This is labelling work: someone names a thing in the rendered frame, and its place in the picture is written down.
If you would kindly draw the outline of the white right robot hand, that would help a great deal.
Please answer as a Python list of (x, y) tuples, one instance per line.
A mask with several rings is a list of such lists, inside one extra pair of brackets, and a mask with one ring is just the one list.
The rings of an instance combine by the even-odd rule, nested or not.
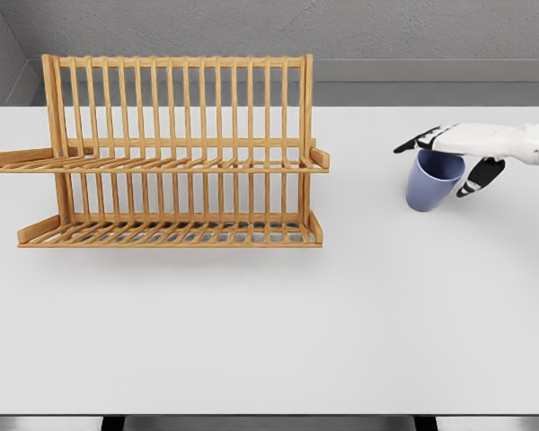
[(459, 198), (488, 186), (505, 168), (504, 159), (514, 157), (527, 162), (530, 152), (516, 128), (481, 123), (460, 123), (432, 128), (396, 147), (395, 154), (414, 148), (448, 154), (480, 156), (464, 185), (457, 191)]

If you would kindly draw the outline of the blue plastic cup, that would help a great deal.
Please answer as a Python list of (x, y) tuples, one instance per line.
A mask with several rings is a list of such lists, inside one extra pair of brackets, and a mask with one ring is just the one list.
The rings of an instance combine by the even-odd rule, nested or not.
[(451, 192), (464, 169), (462, 156), (420, 149), (408, 180), (408, 205), (416, 211), (430, 211)]

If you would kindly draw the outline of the wooden two-tier dish rack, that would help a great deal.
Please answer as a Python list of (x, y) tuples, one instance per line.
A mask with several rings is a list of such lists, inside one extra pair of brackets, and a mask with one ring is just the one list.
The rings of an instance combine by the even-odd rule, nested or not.
[(313, 57), (42, 59), (50, 144), (0, 173), (50, 173), (57, 213), (26, 248), (318, 248)]

